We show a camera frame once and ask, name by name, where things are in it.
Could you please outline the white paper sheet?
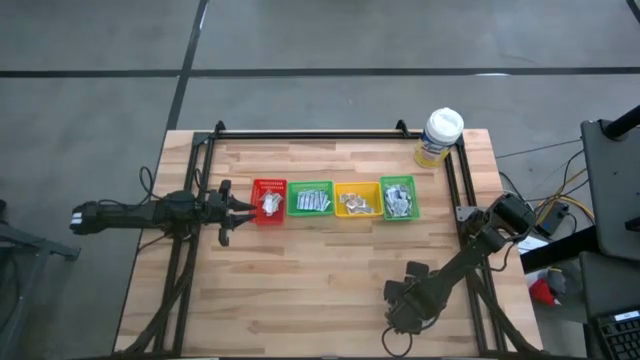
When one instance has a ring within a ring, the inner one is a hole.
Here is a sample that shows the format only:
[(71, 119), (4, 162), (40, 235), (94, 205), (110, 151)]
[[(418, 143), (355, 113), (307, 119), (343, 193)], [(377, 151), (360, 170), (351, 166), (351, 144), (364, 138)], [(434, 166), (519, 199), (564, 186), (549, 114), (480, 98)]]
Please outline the white paper sheet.
[(520, 241), (517, 245), (520, 255), (524, 255), (529, 251), (542, 248), (548, 244), (547, 241), (541, 240), (534, 236), (527, 236), (524, 240)]

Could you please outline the black diagonal beam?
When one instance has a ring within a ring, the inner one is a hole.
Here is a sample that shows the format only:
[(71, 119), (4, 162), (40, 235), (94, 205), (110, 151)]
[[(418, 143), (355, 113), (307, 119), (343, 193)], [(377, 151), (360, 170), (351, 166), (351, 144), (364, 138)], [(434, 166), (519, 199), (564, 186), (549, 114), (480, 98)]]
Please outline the black diagonal beam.
[(524, 273), (529, 274), (553, 264), (574, 259), (581, 252), (600, 252), (595, 225), (530, 250), (520, 258)]

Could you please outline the grey side table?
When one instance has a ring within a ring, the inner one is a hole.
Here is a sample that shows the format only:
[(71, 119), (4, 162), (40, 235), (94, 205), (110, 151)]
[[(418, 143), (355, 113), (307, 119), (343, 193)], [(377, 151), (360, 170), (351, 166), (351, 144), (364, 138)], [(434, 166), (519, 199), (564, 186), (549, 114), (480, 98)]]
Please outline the grey side table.
[(599, 122), (580, 125), (600, 251), (640, 261), (640, 230), (626, 223), (640, 218), (640, 128), (622, 139), (605, 136)]

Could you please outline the yellow plastic basket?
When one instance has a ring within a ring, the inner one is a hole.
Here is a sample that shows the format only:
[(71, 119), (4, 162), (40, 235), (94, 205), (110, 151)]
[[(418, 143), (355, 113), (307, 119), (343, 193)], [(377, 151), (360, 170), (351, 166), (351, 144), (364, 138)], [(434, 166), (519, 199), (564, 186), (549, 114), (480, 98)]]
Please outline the yellow plastic basket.
[[(340, 196), (347, 193), (360, 194), (364, 199), (359, 201), (361, 206), (367, 205), (374, 209), (372, 214), (363, 214), (359, 211), (349, 212), (346, 203), (340, 202)], [(383, 202), (381, 187), (378, 182), (336, 183), (334, 185), (335, 208), (334, 213), (341, 218), (376, 217), (383, 215)]]

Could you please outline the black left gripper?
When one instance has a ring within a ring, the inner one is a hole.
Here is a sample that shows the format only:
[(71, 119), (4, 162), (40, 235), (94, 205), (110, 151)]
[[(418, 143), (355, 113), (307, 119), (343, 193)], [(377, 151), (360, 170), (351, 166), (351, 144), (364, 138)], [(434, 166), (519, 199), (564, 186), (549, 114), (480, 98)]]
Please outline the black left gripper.
[(223, 180), (220, 187), (215, 191), (210, 191), (206, 201), (206, 224), (219, 224), (218, 240), (221, 246), (229, 245), (230, 230), (236, 229), (238, 226), (250, 222), (256, 217), (255, 214), (229, 214), (229, 209), (234, 212), (252, 211), (256, 206), (251, 203), (245, 203), (234, 196), (230, 196), (231, 181)]

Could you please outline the green plastic basket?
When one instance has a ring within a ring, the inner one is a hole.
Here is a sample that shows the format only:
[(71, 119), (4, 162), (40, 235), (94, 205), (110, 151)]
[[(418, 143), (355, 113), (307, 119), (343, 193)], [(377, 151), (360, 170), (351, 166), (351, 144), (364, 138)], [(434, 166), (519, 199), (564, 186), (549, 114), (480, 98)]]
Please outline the green plastic basket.
[[(331, 196), (331, 205), (326, 211), (297, 210), (299, 192), (321, 191)], [(334, 212), (334, 186), (331, 181), (290, 182), (287, 185), (287, 214), (293, 217), (329, 216)]]
[[(398, 176), (383, 176), (380, 178), (380, 185), (382, 191), (382, 202), (383, 202), (383, 216), (387, 221), (411, 221), (416, 220), (420, 217), (420, 207), (418, 204), (418, 196), (414, 178), (410, 175), (398, 175)], [(400, 186), (406, 186), (409, 188), (411, 193), (411, 199), (409, 201), (405, 200), (412, 206), (411, 215), (407, 217), (393, 217), (390, 215), (386, 208), (385, 201), (388, 200), (386, 198), (385, 190), (389, 186), (396, 186), (398, 189)]]

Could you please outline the black keyboard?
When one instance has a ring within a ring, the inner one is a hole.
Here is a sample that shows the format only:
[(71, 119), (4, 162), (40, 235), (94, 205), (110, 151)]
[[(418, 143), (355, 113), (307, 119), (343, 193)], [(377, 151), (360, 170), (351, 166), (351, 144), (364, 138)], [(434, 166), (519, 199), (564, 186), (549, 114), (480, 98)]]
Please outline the black keyboard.
[(640, 360), (640, 309), (596, 317), (595, 328), (607, 360)]

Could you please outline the black power adapter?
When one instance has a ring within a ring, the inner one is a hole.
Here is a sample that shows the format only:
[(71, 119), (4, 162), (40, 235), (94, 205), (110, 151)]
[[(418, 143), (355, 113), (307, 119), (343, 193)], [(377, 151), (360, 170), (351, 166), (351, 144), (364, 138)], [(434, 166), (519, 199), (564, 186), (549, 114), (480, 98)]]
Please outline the black power adapter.
[(552, 236), (564, 221), (568, 212), (569, 206), (567, 204), (555, 202), (548, 211), (543, 214), (542, 218), (535, 226), (535, 230), (542, 236)]

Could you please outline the Lysol wipes canister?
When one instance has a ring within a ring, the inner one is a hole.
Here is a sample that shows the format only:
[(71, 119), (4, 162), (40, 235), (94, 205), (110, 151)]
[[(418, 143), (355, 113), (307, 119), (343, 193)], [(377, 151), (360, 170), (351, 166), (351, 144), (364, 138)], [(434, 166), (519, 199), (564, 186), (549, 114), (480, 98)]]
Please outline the Lysol wipes canister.
[(420, 134), (414, 160), (421, 167), (439, 167), (464, 130), (464, 119), (449, 107), (431, 113)]

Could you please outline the red plastic basket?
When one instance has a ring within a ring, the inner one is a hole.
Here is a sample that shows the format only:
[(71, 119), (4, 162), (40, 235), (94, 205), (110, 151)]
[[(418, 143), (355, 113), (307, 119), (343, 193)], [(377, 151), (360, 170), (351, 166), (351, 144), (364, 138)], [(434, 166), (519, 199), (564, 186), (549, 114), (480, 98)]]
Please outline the red plastic basket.
[[(251, 191), (250, 203), (256, 206), (255, 210), (250, 211), (256, 217), (251, 220), (256, 225), (281, 225), (284, 222), (286, 213), (286, 190), (287, 181), (284, 179), (255, 179)], [(274, 208), (278, 208), (279, 212), (275, 216), (267, 216), (264, 209), (264, 203), (260, 200), (263, 194), (270, 193), (271, 198), (274, 193), (283, 196), (283, 200), (278, 204), (274, 204)]]

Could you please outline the grey cloth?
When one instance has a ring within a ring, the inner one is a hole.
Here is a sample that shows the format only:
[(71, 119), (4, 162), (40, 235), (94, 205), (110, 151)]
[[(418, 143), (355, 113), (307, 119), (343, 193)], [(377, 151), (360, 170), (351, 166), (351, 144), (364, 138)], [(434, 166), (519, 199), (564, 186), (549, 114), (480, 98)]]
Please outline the grey cloth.
[(577, 296), (583, 291), (581, 271), (574, 266), (549, 267), (546, 280), (556, 298)]

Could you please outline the black pole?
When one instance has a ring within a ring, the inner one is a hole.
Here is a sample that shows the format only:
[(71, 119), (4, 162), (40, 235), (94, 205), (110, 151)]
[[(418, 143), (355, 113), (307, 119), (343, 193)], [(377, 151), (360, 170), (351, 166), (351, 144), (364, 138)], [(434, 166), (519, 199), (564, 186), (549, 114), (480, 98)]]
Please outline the black pole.
[(640, 126), (640, 104), (614, 121), (600, 122), (604, 136), (613, 141), (622, 140), (632, 129)]

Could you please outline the grey metal stand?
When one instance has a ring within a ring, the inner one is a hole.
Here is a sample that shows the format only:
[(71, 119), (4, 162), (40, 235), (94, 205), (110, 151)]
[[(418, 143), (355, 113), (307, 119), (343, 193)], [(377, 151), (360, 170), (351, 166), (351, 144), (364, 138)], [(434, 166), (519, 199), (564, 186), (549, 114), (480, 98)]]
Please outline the grey metal stand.
[(76, 261), (80, 254), (78, 247), (14, 228), (6, 220), (6, 208), (7, 203), (0, 199), (0, 289), (4, 280), (12, 280), (15, 299), (7, 316), (0, 321), (0, 360), (10, 360), (17, 351), (36, 285), (49, 257), (59, 255), (66, 261)]

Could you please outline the red cloth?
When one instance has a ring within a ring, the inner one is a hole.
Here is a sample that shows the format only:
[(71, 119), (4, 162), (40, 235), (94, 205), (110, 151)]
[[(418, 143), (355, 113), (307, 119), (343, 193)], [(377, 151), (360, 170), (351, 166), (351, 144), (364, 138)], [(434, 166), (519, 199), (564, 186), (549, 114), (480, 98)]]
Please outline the red cloth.
[(544, 278), (535, 280), (529, 286), (529, 294), (531, 295), (533, 300), (546, 306), (555, 307), (558, 305), (558, 302), (553, 295), (547, 280)]

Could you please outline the grey desk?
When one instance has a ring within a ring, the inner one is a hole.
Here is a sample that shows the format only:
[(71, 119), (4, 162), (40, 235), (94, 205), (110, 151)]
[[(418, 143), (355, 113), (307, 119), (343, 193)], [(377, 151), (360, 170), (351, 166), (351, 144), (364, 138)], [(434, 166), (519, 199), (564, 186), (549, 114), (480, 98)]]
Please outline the grey desk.
[(640, 309), (640, 262), (583, 252), (579, 263), (589, 330), (606, 359), (596, 335), (595, 318)]

